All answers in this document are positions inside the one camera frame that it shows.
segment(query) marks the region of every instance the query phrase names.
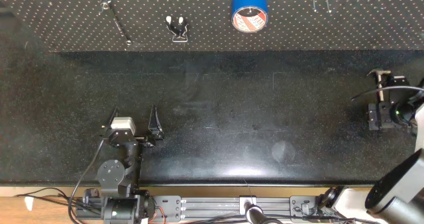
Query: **tape roll label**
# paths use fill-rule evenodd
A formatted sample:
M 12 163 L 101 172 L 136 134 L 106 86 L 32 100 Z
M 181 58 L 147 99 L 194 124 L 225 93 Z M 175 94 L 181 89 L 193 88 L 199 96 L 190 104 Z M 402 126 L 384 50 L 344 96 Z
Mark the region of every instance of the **tape roll label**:
M 234 26 L 243 32 L 256 32 L 266 24 L 266 15 L 261 11 L 258 15 L 245 17 L 238 13 L 233 18 Z

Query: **black tabletop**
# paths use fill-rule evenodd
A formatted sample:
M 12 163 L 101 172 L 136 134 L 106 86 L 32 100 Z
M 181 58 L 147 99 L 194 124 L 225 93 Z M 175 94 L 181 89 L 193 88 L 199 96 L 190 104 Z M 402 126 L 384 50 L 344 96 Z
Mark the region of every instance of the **black tabletop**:
M 78 52 L 8 50 L 0 112 L 2 185 L 74 185 L 114 108 L 166 140 L 143 151 L 141 185 L 366 185 L 413 153 L 405 130 L 368 130 L 374 68 L 424 75 L 417 51 Z M 98 185 L 105 146 L 84 179 Z

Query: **black pegboard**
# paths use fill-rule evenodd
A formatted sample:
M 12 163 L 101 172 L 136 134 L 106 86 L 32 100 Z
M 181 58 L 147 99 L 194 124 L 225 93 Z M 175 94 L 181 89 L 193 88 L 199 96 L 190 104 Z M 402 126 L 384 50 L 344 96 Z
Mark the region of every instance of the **black pegboard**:
M 113 0 L 125 40 L 100 0 L 1 0 L 51 51 L 424 49 L 424 0 L 267 0 L 268 25 L 246 34 L 231 24 L 232 0 Z M 189 21 L 174 44 L 165 17 Z

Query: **roll of tape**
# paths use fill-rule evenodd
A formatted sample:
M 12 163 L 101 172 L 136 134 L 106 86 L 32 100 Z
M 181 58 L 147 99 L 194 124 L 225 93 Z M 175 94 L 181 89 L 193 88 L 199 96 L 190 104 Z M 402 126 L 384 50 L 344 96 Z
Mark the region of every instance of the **roll of tape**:
M 268 22 L 266 0 L 233 0 L 233 26 L 241 32 L 257 32 Z

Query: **wooden floor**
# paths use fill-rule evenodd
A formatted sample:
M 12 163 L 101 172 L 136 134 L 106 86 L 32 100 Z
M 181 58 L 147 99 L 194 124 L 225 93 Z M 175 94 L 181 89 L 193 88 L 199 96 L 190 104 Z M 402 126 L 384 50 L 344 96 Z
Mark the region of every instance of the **wooden floor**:
M 0 188 L 0 223 L 42 223 L 61 224 L 72 223 L 68 217 L 66 206 L 48 203 L 34 199 L 32 211 L 29 211 L 25 204 L 24 197 L 13 197 L 17 194 L 24 194 L 41 189 L 42 187 L 31 188 Z M 73 188 L 60 188 L 70 195 Z M 77 196 L 81 196 L 86 188 L 80 188 Z M 179 195 L 182 197 L 238 197 L 250 195 L 247 187 L 175 187 L 175 188 L 146 188 L 154 195 Z M 257 197 L 290 197 L 290 196 L 316 196 L 323 194 L 327 188 L 263 188 L 251 187 L 252 195 Z M 37 196 L 56 195 L 55 190 L 46 190 Z M 84 221 L 84 223 L 102 223 L 102 221 Z

